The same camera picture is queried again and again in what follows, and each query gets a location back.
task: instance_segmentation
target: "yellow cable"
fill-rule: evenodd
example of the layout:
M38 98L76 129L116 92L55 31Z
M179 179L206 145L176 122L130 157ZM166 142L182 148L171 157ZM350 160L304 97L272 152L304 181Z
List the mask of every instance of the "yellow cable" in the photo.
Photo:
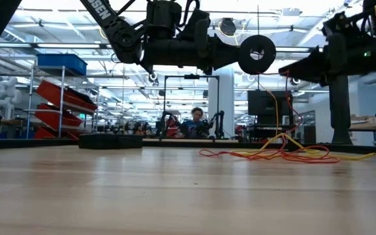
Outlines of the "yellow cable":
M322 157L324 155L324 154L320 153L321 152L320 150L304 149L304 147L300 143L298 143L291 136L289 136L285 133L280 133L277 136L273 137L267 143L265 143L265 145L263 145L260 149L253 149L253 150L236 149L236 150L232 150L231 152L242 154L245 157L250 157L250 156L256 155L258 152L264 150L270 143L272 143L273 141L275 141L276 139L278 139L282 136L284 136L285 138L290 140L292 143L297 145L304 152L306 152L307 154L303 155L303 157L314 157L314 158L316 158L316 157ZM369 153L369 154L365 154L365 155L361 155L361 156L355 156L355 157L346 156L346 155L336 155L336 154L329 154L328 156L329 157L337 157L338 159L342 159L342 160L358 161L358 160L366 159L368 157L376 156L376 153Z
M99 34L101 35L102 38L108 40L108 38L104 36L104 33L102 33L101 28L99 28L98 31L99 31Z
M267 90L267 89L265 89L265 87L264 86L262 86L260 83L258 83L258 86L261 86L262 87L262 89L264 89L266 92L268 92L271 96L272 96L272 98L274 98L274 100L275 100L275 113L276 113L276 116L277 116L277 129L275 130L275 135L277 136L278 135L278 128L279 128L279 118L278 118L278 100L277 100L277 98L275 97L275 95L274 94L272 94L272 92L271 91L269 91L269 90Z

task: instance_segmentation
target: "white humanoid robot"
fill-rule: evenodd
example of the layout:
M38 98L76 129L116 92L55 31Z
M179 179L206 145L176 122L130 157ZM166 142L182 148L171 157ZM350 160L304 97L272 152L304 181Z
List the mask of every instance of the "white humanoid robot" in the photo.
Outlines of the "white humanoid robot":
M21 91L15 88L16 83L17 78L0 81L0 118L4 120L13 118L14 104L22 100Z

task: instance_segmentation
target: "person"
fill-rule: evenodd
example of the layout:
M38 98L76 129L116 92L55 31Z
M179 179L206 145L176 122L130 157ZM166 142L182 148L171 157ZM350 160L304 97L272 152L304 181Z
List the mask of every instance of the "person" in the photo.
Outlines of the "person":
M199 127L204 125L201 121L204 112L201 108L196 107L191 110L191 114L193 115L193 119L189 121L184 121L182 126L185 128L185 137L188 138L206 138L208 137L208 133L204 131L198 131Z
M136 123L136 125L134 125L134 131L133 131L134 134L146 134L144 131L143 131L143 125L141 123Z

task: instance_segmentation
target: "blue shirt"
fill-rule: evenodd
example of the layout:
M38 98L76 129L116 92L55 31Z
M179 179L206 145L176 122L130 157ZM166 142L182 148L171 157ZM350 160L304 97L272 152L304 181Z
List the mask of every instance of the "blue shirt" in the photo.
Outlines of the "blue shirt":
M199 133L197 133L196 128L203 125L202 121L184 121L182 125L187 127L187 134L189 138L200 138L203 137Z

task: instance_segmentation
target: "computer monitor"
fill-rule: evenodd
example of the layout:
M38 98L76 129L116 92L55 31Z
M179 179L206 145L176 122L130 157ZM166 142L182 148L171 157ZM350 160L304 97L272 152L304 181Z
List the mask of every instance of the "computer monitor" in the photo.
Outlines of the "computer monitor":
M277 99L278 120L282 124L283 116L292 117L292 110L288 106L287 96L290 97L292 105L292 96L290 91L271 91ZM247 114L258 116L258 124L276 125L275 99L267 91L248 91L247 92Z

